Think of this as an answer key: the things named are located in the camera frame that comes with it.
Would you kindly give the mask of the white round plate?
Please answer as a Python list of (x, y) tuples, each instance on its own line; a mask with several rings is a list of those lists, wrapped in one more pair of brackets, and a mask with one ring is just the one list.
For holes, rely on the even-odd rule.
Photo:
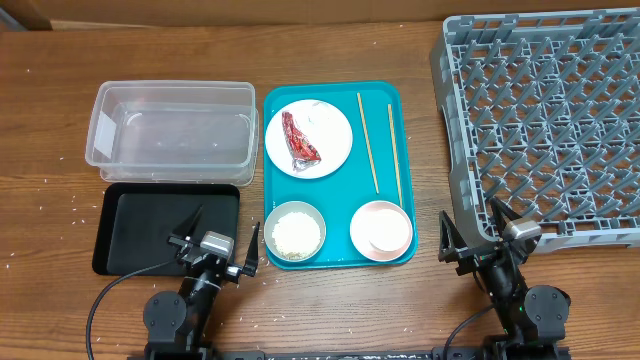
[[(295, 134), (307, 140), (302, 154), (289, 147), (284, 118), (293, 120)], [(265, 130), (265, 148), (271, 162), (287, 175), (317, 179), (335, 172), (347, 160), (353, 132), (347, 117), (334, 105), (316, 99), (291, 102), (278, 110)]]

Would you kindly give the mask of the rice pile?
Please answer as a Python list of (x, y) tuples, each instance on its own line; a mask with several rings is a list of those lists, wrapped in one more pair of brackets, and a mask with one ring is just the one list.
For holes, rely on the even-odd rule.
[(287, 260), (312, 256), (322, 242), (320, 226), (302, 212), (282, 216), (273, 228), (272, 238), (277, 252)]

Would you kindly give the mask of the grey bowl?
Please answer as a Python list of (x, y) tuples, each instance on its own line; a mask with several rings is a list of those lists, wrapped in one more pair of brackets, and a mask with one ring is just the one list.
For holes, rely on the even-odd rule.
[[(315, 221), (318, 223), (318, 225), (320, 226), (322, 242), (321, 242), (320, 246), (318, 247), (318, 249), (313, 253), (313, 255), (308, 257), (308, 258), (301, 259), (301, 260), (287, 260), (284, 257), (282, 257), (277, 252), (277, 250), (275, 248), (274, 241), (273, 241), (273, 238), (272, 238), (273, 228), (274, 228), (275, 224), (277, 223), (277, 221), (282, 216), (286, 215), (287, 213), (291, 213), (291, 212), (306, 213), (309, 216), (313, 217), (315, 219)], [(313, 207), (312, 205), (310, 205), (310, 204), (308, 204), (306, 202), (289, 201), (289, 202), (286, 202), (286, 203), (283, 203), (283, 204), (277, 206), (269, 214), (269, 216), (268, 216), (268, 218), (266, 220), (266, 223), (265, 223), (264, 239), (265, 239), (266, 246), (267, 246), (268, 250), (275, 257), (277, 257), (277, 258), (279, 258), (281, 260), (284, 260), (284, 261), (303, 262), (303, 261), (311, 259), (313, 256), (315, 256), (319, 252), (321, 247), (324, 245), (325, 238), (326, 238), (326, 224), (325, 224), (324, 218), (322, 217), (320, 212), (315, 207)]]

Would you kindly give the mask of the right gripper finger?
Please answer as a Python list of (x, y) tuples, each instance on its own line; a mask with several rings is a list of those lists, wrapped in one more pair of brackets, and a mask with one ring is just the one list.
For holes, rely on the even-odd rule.
[(496, 197), (490, 198), (489, 204), (493, 213), (493, 222), (499, 235), (503, 234), (508, 222), (521, 218), (521, 215)]
[(466, 241), (445, 211), (439, 213), (439, 224), (440, 246), (438, 260), (440, 262), (459, 261), (468, 250)]

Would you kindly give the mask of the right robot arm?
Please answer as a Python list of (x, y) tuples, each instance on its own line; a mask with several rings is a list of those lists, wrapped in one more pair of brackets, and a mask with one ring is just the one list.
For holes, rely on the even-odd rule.
[(459, 276), (471, 274), (490, 304), (452, 331), (438, 357), (452, 359), (457, 334), (494, 311), (504, 333), (485, 337), (477, 349), (464, 350), (464, 359), (569, 359), (569, 350), (557, 342), (566, 336), (570, 296), (549, 285), (528, 286), (519, 269), (536, 249), (541, 227), (497, 198), (490, 205), (499, 235), (496, 241), (465, 240), (449, 215), (439, 214), (438, 260), (457, 263)]

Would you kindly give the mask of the wooden chopstick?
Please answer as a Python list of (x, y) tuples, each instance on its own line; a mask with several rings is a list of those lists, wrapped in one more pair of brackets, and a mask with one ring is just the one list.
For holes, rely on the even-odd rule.
[(373, 153), (372, 153), (370, 137), (369, 137), (369, 132), (368, 132), (368, 126), (367, 126), (367, 120), (366, 120), (366, 115), (365, 115), (365, 111), (364, 111), (364, 106), (363, 106), (361, 93), (357, 92), (356, 93), (356, 97), (357, 97), (357, 102), (358, 102), (358, 107), (359, 107), (359, 112), (360, 112), (360, 117), (361, 117), (361, 123), (362, 123), (362, 127), (363, 127), (363, 134), (364, 134), (364, 139), (365, 139), (365, 144), (366, 144), (366, 149), (367, 149), (367, 155), (368, 155), (368, 159), (369, 159), (370, 171), (371, 171), (371, 175), (372, 175), (372, 179), (373, 179), (373, 183), (374, 183), (374, 188), (375, 188), (376, 194), (380, 194), (379, 183), (378, 183), (378, 178), (377, 178), (377, 172), (376, 172), (376, 167), (375, 167), (375, 160), (374, 160), (374, 156), (373, 156)]
[(392, 104), (387, 105), (387, 111), (388, 111), (391, 146), (392, 146), (392, 154), (393, 154), (393, 164), (394, 164), (394, 171), (395, 171), (395, 178), (396, 178), (399, 207), (404, 208)]

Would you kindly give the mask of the red snack wrapper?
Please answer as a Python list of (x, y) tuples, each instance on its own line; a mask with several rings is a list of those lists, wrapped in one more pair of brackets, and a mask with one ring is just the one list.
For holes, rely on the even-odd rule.
[(318, 150), (298, 128), (292, 113), (288, 111), (282, 113), (282, 127), (294, 171), (303, 171), (321, 162), (322, 158)]

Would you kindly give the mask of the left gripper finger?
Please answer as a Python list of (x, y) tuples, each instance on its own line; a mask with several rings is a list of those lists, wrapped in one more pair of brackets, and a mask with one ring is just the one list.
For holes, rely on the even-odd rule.
[(199, 205), (196, 210), (189, 215), (184, 221), (182, 221), (172, 232), (172, 241), (190, 241), (193, 237), (193, 233), (199, 223), (202, 205)]
[(257, 222), (254, 227), (249, 248), (247, 250), (245, 263), (242, 269), (242, 273), (250, 277), (255, 276), (258, 268), (258, 263), (259, 263), (259, 251), (258, 251), (259, 231), (260, 231), (260, 223)]

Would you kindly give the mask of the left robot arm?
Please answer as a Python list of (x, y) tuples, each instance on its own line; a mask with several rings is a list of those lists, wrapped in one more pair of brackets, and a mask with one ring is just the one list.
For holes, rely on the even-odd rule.
[(194, 233), (201, 217), (197, 208), (172, 232), (167, 242), (178, 248), (176, 260), (186, 269), (180, 289), (155, 294), (145, 304), (143, 321), (149, 332), (146, 359), (217, 359), (204, 340), (216, 296), (227, 282), (256, 275), (260, 226), (256, 225), (245, 262), (233, 260), (235, 240), (214, 231), (201, 239)]

